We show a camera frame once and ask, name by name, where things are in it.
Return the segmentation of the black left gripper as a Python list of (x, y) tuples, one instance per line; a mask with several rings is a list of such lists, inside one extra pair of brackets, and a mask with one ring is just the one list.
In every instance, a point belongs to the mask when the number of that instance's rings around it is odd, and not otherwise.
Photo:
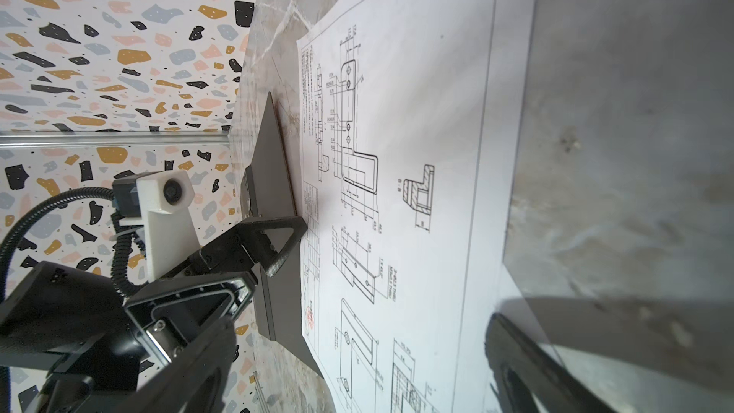
[(169, 412), (168, 378), (139, 386), (141, 361), (172, 363), (256, 286), (251, 272), (160, 279), (124, 304), (110, 279), (41, 262), (1, 304), (1, 364), (46, 372), (27, 412)]

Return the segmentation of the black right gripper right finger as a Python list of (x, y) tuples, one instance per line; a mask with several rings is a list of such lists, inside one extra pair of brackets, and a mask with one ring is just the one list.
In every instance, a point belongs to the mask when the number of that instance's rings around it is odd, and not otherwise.
[(490, 318), (485, 352), (504, 412), (613, 410), (500, 313)]

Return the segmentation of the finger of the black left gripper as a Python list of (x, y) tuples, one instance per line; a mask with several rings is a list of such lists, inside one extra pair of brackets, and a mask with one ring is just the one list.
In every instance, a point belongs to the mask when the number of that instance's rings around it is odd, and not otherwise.
[[(269, 231), (289, 229), (291, 234), (280, 250)], [(300, 216), (250, 218), (238, 223), (174, 267), (171, 276), (242, 273), (260, 265), (268, 277), (275, 276), (299, 246), (308, 229)]]

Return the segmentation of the white text paper sheet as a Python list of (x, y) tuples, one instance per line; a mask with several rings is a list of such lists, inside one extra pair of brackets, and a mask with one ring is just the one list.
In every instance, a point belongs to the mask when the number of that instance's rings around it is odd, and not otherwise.
[(485, 352), (504, 412), (729, 412), (731, 299), (524, 294), (500, 271)]

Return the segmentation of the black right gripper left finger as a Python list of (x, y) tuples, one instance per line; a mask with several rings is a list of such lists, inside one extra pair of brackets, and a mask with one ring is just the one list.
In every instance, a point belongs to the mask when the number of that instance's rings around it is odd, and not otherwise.
[(221, 317), (116, 411), (222, 412), (235, 348), (234, 323)]

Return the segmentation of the white drawing paper sheet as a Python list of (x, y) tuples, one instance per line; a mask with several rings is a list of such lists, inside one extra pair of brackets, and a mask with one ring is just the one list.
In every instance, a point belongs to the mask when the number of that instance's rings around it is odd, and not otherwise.
[(535, 0), (338, 0), (297, 44), (302, 334), (340, 412), (496, 412)]

